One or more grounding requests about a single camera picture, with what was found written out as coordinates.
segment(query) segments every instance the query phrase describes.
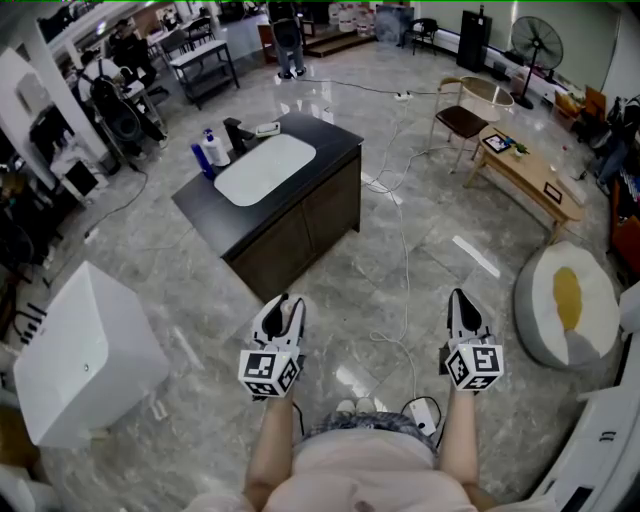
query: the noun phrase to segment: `black speaker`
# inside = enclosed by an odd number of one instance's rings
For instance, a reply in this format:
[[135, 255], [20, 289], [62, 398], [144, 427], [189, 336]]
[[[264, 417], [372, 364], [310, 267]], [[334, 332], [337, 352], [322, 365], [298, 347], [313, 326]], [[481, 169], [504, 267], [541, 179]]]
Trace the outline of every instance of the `black speaker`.
[[456, 59], [458, 66], [471, 71], [480, 71], [484, 66], [490, 35], [491, 18], [475, 12], [463, 11]]

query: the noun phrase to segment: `wooden coffee table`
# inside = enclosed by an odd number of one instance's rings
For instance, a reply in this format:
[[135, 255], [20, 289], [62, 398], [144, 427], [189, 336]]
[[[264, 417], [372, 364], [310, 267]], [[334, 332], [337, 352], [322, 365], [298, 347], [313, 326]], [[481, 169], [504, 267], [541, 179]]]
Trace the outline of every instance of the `wooden coffee table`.
[[[518, 142], [522, 142], [527, 146], [530, 154], [518, 159], [515, 156], [513, 146], [502, 153], [496, 153], [483, 142], [483, 139], [495, 134], [500, 135], [503, 139], [510, 136]], [[508, 129], [493, 125], [487, 126], [480, 132], [478, 137], [480, 140], [478, 144], [483, 150], [482, 156], [473, 168], [471, 176], [469, 176], [469, 179], [464, 185], [465, 187], [469, 186], [471, 180], [473, 180], [473, 177], [481, 167], [485, 165], [493, 167], [553, 217], [554, 224], [551, 238], [549, 239], [550, 244], [558, 237], [567, 221], [579, 221], [582, 219], [584, 209], [560, 188], [556, 179], [556, 173], [551, 170], [549, 163], [535, 150], [531, 149], [530, 145], [523, 142], [523, 139], [510, 133]], [[546, 183], [551, 184], [554, 188], [562, 192], [560, 204], [545, 193], [544, 188]]]

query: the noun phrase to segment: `floor cushion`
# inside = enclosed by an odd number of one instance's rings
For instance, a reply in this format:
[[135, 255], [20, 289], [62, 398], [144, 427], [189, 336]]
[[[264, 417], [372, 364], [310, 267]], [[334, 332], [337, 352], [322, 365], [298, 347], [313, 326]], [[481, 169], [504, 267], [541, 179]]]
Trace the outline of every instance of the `floor cushion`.
[[569, 242], [536, 253], [518, 276], [516, 326], [525, 349], [555, 368], [588, 365], [613, 347], [620, 311], [593, 255]]

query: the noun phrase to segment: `faucet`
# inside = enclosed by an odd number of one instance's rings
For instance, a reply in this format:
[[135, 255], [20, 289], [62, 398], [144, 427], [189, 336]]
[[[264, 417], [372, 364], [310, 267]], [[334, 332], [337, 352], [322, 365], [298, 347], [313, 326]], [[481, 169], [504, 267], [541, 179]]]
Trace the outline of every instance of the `faucet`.
[[229, 136], [229, 140], [231, 141], [234, 151], [239, 155], [243, 155], [247, 152], [247, 147], [244, 145], [244, 141], [251, 140], [255, 137], [255, 134], [240, 128], [241, 122], [242, 121], [234, 119], [233, 117], [227, 117], [222, 122], [227, 130], [227, 135]]

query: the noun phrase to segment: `person standing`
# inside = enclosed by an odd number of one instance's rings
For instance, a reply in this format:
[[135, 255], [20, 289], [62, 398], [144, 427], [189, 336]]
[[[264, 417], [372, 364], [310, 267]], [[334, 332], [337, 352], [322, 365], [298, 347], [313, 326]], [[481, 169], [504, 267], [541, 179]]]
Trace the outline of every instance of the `person standing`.
[[[114, 86], [118, 86], [124, 84], [124, 78], [120, 72], [120, 68], [114, 64], [114, 62], [110, 59], [97, 58], [96, 52], [88, 50], [82, 54], [80, 57], [80, 61], [84, 66], [84, 69], [78, 71], [78, 93], [80, 95], [80, 100], [87, 106], [91, 106], [93, 103], [93, 99], [91, 97], [91, 90], [94, 81], [99, 77], [103, 76], [108, 78], [111, 82], [113, 82]], [[121, 100], [131, 112], [135, 115], [138, 122], [140, 123], [140, 130], [155, 140], [161, 149], [167, 147], [167, 137], [160, 131], [160, 129], [153, 124], [147, 116], [142, 114], [133, 102], [129, 99]], [[97, 105], [96, 108], [100, 111], [100, 114], [105, 119], [107, 126], [111, 121], [117, 116], [119, 109], [100, 109]], [[132, 140], [121, 140], [123, 147], [131, 153], [135, 158], [144, 159], [146, 155], [142, 151], [142, 148]]]
[[296, 75], [304, 75], [307, 69], [304, 67], [304, 59], [302, 57], [302, 38], [294, 3], [268, 2], [267, 9], [278, 64], [282, 68], [278, 76], [285, 80], [293, 78], [291, 65], [289, 64], [289, 52], [293, 54]]

